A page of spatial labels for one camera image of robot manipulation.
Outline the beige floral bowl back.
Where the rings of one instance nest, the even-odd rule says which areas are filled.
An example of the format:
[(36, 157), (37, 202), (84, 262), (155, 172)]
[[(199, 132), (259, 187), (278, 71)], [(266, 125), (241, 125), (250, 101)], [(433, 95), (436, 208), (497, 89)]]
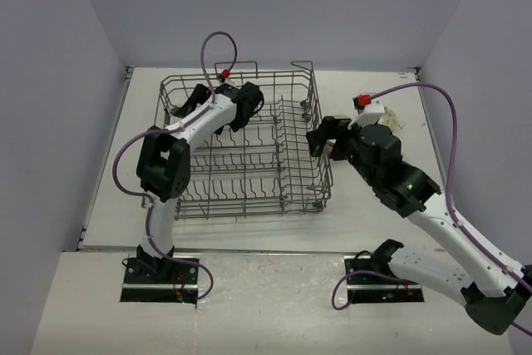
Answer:
[(331, 159), (332, 158), (332, 152), (334, 148), (335, 142), (334, 141), (327, 141), (325, 145), (325, 153), (326, 156)]

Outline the white green floral bowl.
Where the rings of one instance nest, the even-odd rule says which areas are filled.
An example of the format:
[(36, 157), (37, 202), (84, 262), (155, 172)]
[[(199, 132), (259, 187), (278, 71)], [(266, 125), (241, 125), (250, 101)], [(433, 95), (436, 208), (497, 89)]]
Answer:
[(380, 118), (379, 123), (381, 125), (387, 126), (391, 129), (391, 131), (395, 131), (400, 127), (400, 121), (398, 119), (397, 114), (394, 110), (391, 108), (385, 106), (384, 107), (384, 115)]

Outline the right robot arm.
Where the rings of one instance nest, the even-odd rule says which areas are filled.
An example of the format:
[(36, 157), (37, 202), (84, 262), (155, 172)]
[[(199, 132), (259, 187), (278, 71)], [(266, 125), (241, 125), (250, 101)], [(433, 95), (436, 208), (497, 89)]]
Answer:
[(454, 210), (430, 176), (402, 159), (401, 141), (387, 126), (327, 116), (306, 138), (314, 157), (332, 140), (334, 159), (347, 160), (384, 206), (429, 234), (458, 263), (443, 264), (389, 239), (372, 255), (377, 281), (429, 287), (494, 335), (514, 325), (531, 297), (531, 267), (506, 255)]

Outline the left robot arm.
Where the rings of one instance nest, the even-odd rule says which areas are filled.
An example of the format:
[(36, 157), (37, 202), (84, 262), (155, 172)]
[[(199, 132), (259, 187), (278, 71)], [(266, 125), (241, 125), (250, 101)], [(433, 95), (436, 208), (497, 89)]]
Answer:
[(244, 128), (263, 105), (264, 94), (251, 82), (240, 88), (225, 82), (214, 92), (198, 84), (173, 111), (178, 121), (164, 131), (153, 126), (155, 134), (143, 140), (136, 174), (151, 198), (145, 201), (145, 237), (136, 257), (152, 281), (162, 283), (172, 275), (172, 228), (164, 213), (166, 202), (180, 197), (190, 182), (192, 154), (225, 126), (234, 132)]

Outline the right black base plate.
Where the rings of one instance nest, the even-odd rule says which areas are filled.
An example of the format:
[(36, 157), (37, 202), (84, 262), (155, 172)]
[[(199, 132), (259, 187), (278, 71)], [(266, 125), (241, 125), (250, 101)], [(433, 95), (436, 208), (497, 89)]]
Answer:
[(422, 287), (409, 283), (401, 285), (389, 279), (359, 274), (347, 282), (347, 299), (350, 304), (423, 303)]

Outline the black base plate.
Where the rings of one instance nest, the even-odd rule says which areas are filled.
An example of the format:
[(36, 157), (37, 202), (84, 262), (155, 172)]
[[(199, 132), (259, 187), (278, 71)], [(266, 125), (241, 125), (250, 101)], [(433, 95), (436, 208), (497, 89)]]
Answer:
[(359, 274), (347, 282), (347, 299), (350, 304), (423, 303), (422, 287), (409, 283), (401, 285), (389, 279)]
[(122, 260), (125, 267), (121, 286), (122, 303), (187, 303), (197, 304), (199, 297), (196, 266), (163, 259), (153, 272), (137, 258)]

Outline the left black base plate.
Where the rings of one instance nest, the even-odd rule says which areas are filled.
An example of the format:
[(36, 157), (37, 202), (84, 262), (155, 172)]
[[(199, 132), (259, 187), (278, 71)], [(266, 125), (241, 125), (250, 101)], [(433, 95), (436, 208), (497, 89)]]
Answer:
[(196, 266), (163, 259), (153, 272), (137, 258), (122, 260), (125, 267), (121, 286), (122, 303), (187, 303), (197, 304), (199, 297)]

